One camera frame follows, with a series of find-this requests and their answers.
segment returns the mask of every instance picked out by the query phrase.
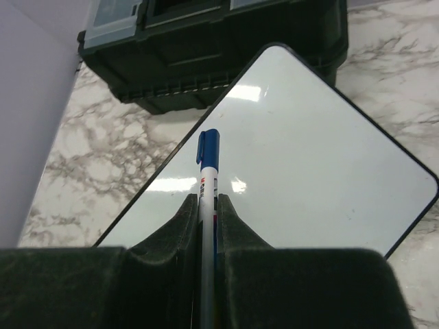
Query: white board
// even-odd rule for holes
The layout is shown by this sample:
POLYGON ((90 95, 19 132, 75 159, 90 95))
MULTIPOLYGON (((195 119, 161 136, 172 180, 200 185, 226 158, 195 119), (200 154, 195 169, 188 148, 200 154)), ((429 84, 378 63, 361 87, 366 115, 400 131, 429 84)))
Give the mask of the white board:
POLYGON ((263 50, 118 217, 100 245, 133 246, 198 192, 198 136, 221 134, 218 191, 274 247, 383 255, 438 197, 438 179, 281 45, 263 50))

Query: pen cap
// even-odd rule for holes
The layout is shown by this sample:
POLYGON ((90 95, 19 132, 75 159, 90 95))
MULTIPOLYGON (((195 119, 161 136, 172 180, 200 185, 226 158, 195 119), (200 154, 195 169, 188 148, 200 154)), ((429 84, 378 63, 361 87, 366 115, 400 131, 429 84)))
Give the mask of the pen cap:
POLYGON ((201 170, 213 167, 218 171, 220 161, 220 133, 216 129, 201 132, 198 138, 197 163, 201 162, 201 170))

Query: pen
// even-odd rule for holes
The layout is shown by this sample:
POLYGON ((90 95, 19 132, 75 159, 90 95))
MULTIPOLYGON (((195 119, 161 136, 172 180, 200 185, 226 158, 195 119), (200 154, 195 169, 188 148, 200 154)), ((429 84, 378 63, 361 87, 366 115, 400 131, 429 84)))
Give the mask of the pen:
POLYGON ((220 133, 216 129, 201 132, 198 139, 197 163, 201 163, 198 222, 202 223, 202 255, 200 285, 200 327, 213 327, 214 273, 216 258, 216 203, 220 133))

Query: storage box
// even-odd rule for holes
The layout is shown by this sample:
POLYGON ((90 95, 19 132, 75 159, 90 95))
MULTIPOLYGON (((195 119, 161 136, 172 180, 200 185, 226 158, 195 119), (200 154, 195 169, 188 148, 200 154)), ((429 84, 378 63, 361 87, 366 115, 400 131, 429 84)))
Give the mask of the storage box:
POLYGON ((270 42, 334 84, 348 49, 346 0, 96 0, 78 41, 120 101, 152 114, 206 108, 270 42))

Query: marble surface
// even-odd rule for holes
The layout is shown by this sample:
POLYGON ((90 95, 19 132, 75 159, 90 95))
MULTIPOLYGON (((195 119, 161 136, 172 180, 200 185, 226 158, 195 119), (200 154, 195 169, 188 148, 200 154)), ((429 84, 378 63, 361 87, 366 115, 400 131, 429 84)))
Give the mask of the marble surface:
MULTIPOLYGON (((439 0, 351 10, 337 87, 439 174, 439 0)), ((93 244, 204 111, 152 117, 82 67, 21 246, 93 244)), ((439 328, 439 206, 390 258, 418 328, 439 328)))

